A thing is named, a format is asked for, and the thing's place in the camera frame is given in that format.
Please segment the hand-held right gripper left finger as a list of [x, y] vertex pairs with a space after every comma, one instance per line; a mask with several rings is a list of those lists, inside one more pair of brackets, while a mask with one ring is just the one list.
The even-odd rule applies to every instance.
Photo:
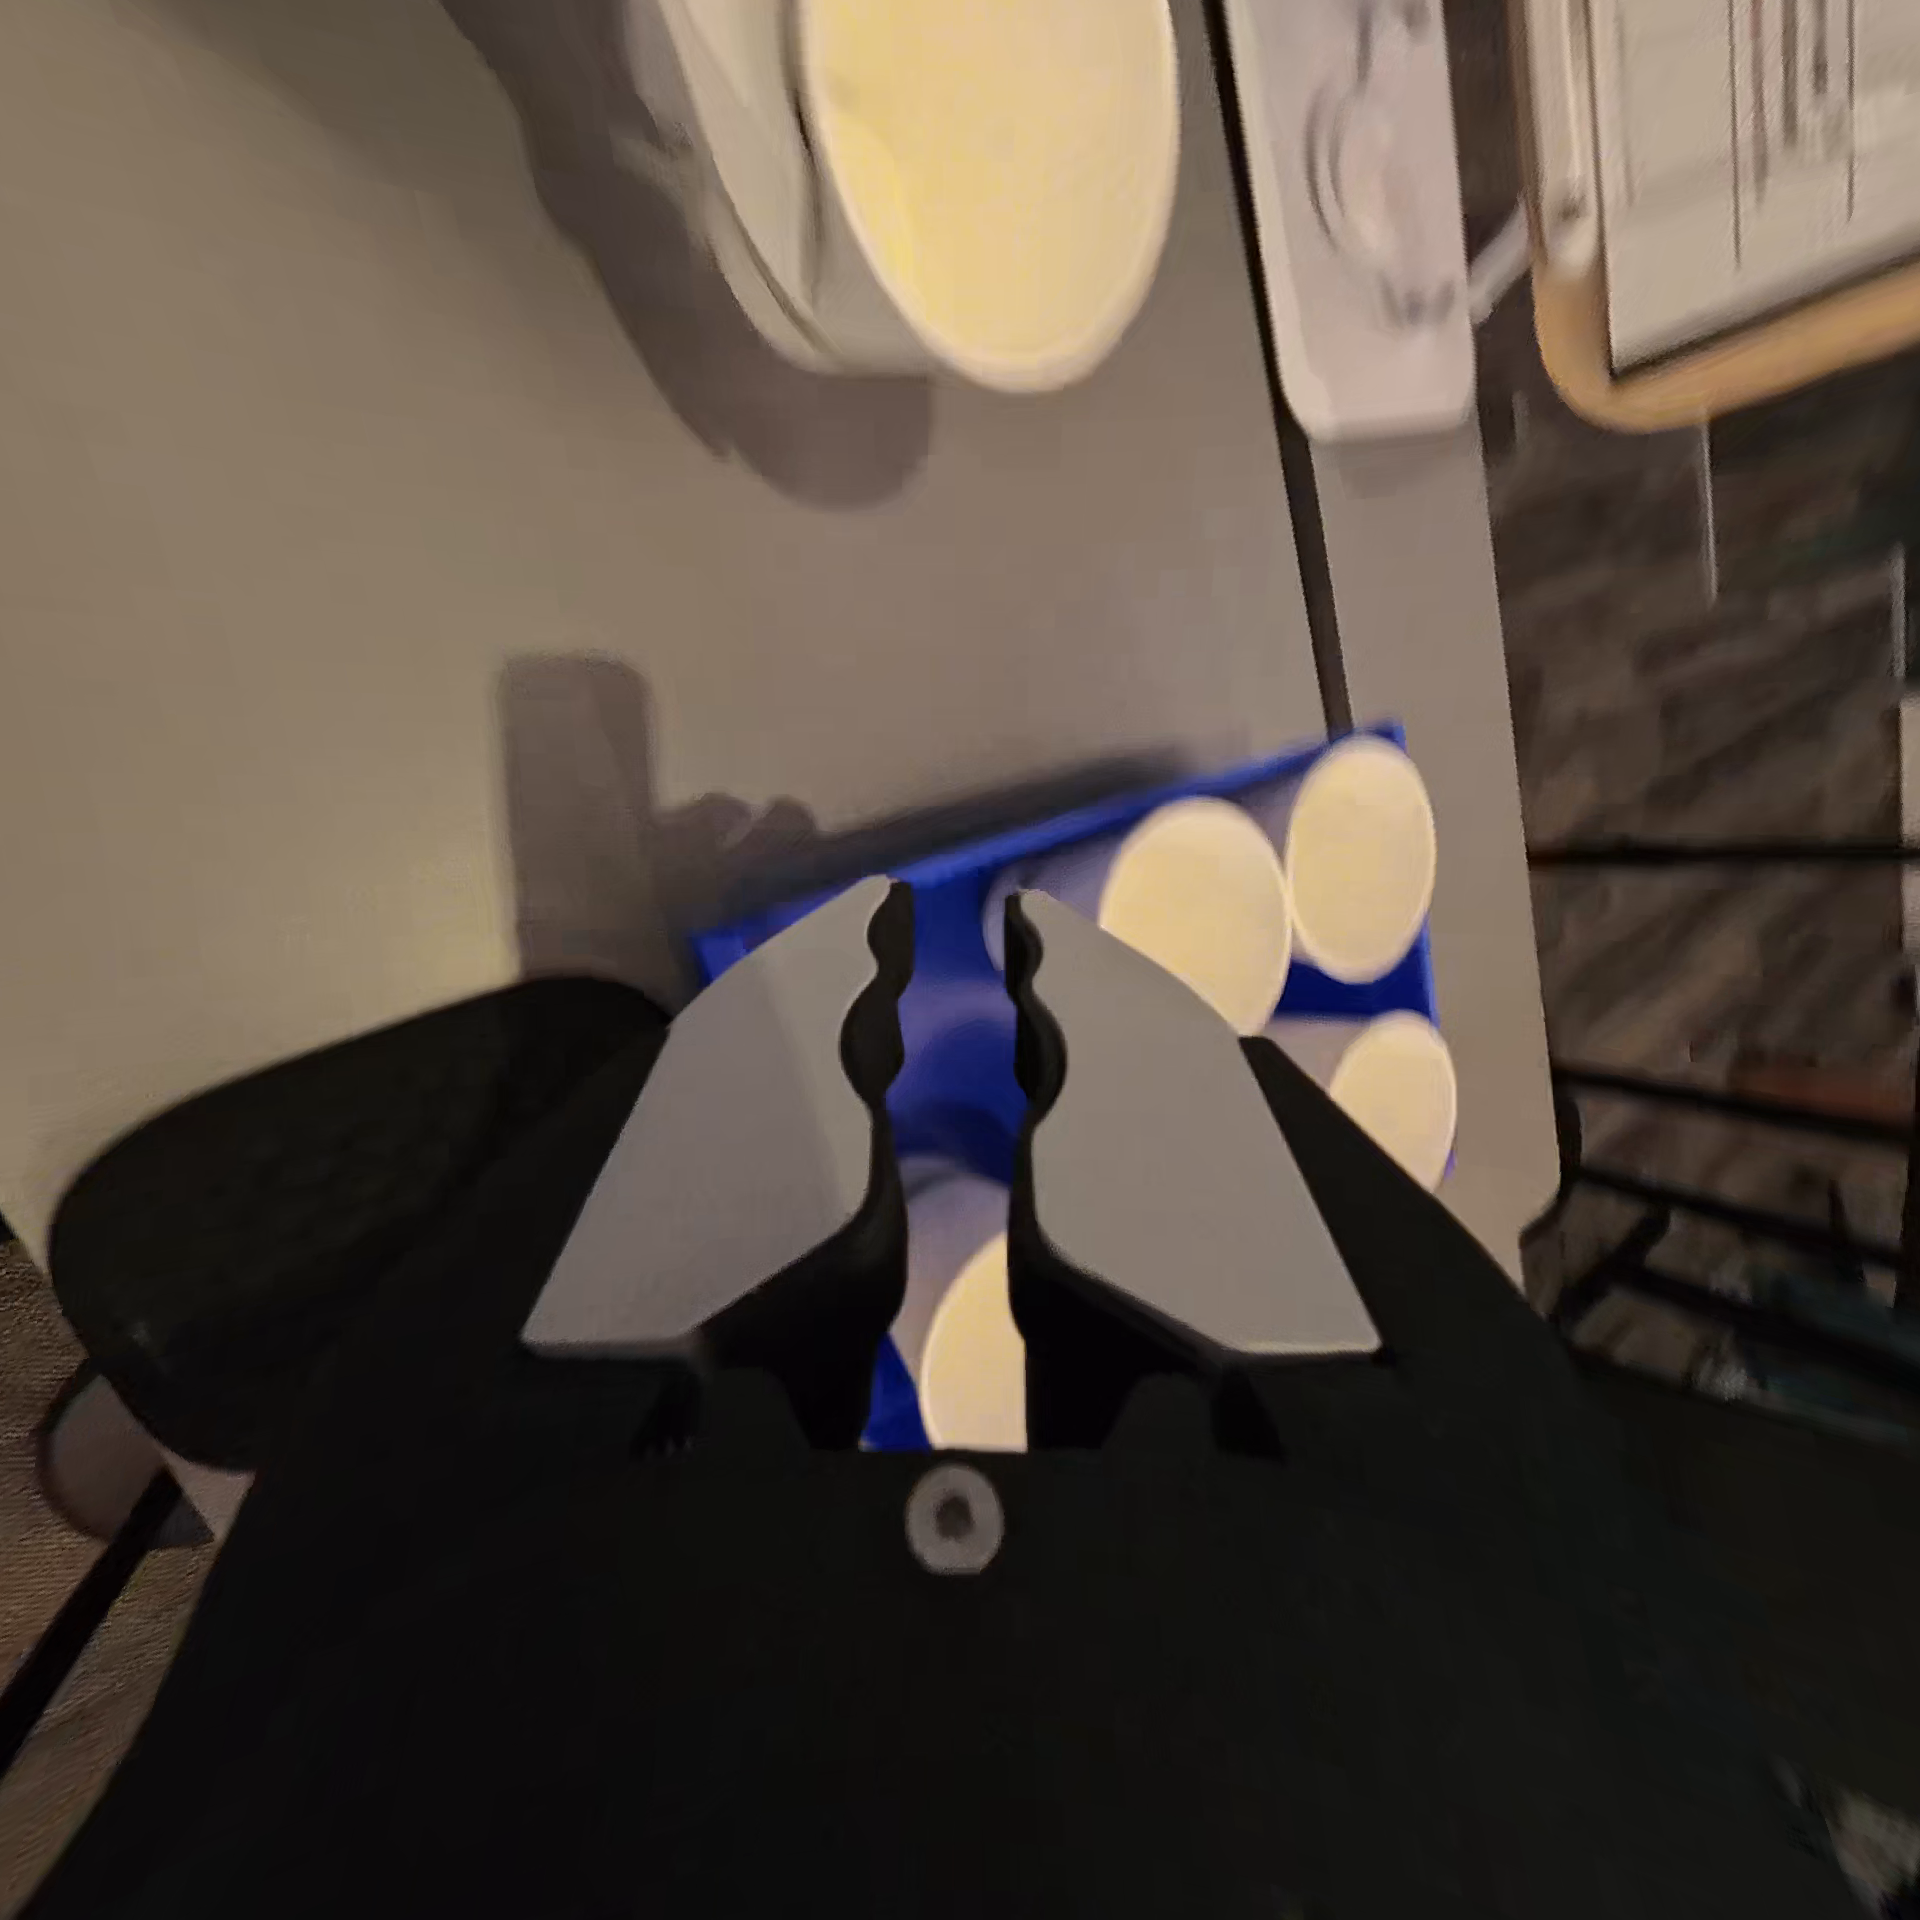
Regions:
[[676, 1359], [867, 1409], [906, 1295], [890, 1091], [909, 885], [867, 878], [673, 1020], [525, 1317], [550, 1359]]

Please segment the instruction sheet on wooden stand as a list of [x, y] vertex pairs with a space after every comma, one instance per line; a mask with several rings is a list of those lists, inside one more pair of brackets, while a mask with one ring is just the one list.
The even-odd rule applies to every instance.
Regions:
[[1614, 373], [1599, 260], [1589, 4], [1508, 4], [1521, 148], [1533, 229], [1532, 310], [1543, 366], [1595, 425], [1654, 433], [1702, 425], [1915, 347], [1918, 251], [1810, 303], [1654, 366]]

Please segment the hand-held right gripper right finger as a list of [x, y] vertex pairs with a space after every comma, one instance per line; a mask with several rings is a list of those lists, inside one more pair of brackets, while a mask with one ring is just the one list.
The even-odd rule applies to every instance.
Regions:
[[1025, 1126], [1005, 1229], [1031, 1420], [1383, 1335], [1237, 1028], [1067, 903], [1001, 912]]

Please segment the black wrist rest pad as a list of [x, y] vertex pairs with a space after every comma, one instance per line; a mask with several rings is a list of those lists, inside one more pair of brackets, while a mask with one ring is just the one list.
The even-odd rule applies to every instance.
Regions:
[[62, 1192], [55, 1300], [163, 1448], [250, 1472], [387, 1273], [667, 1022], [625, 982], [541, 975], [197, 1092]]

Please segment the white mount plate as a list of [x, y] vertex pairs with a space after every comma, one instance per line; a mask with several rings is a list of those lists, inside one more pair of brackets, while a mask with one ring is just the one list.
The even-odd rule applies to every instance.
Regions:
[[1475, 397], [1444, 11], [1227, 3], [1279, 388], [1322, 444], [1410, 440]]

